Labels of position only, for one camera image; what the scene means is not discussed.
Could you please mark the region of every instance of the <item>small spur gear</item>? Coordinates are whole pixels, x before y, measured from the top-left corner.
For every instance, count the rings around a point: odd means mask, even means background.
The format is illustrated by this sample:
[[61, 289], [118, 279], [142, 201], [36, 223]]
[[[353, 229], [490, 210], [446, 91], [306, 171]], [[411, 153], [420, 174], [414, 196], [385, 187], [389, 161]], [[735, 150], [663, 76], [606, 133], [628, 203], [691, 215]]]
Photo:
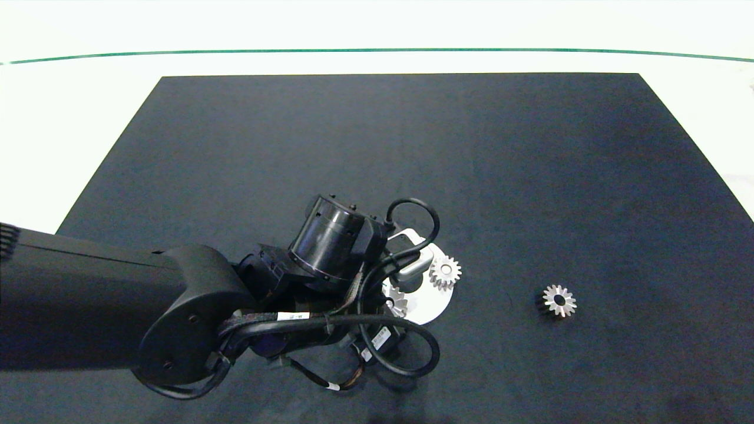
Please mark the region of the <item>small spur gear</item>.
[[409, 312], [409, 301], [406, 299], [406, 295], [391, 284], [387, 296], [390, 298], [388, 300], [390, 312], [398, 318], [405, 318]]
[[437, 258], [429, 267], [429, 281], [442, 290], [452, 289], [461, 277], [461, 267], [458, 261], [447, 256]]
[[565, 318], [576, 313], [576, 299], [572, 293], [568, 292], [567, 288], [560, 287], [560, 285], [548, 286], [542, 292], [542, 295], [544, 305], [549, 306], [548, 311], [554, 311], [555, 316], [560, 315], [560, 318]]

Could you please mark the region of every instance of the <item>black mat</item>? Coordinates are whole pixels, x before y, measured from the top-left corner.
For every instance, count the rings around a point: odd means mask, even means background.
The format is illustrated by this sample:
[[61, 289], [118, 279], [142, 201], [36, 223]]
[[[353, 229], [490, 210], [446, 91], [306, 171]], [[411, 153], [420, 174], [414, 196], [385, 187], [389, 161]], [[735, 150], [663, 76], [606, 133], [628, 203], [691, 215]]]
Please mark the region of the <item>black mat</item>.
[[[318, 192], [440, 212], [437, 243], [464, 274], [431, 324], [430, 376], [373, 367], [339, 394], [247, 354], [181, 403], [125, 371], [0, 374], [0, 417], [752, 422], [754, 226], [638, 75], [163, 78], [59, 234], [239, 260], [287, 246]], [[572, 289], [574, 317], [538, 316], [549, 284]], [[353, 366], [334, 347], [296, 357], [333, 379]]]

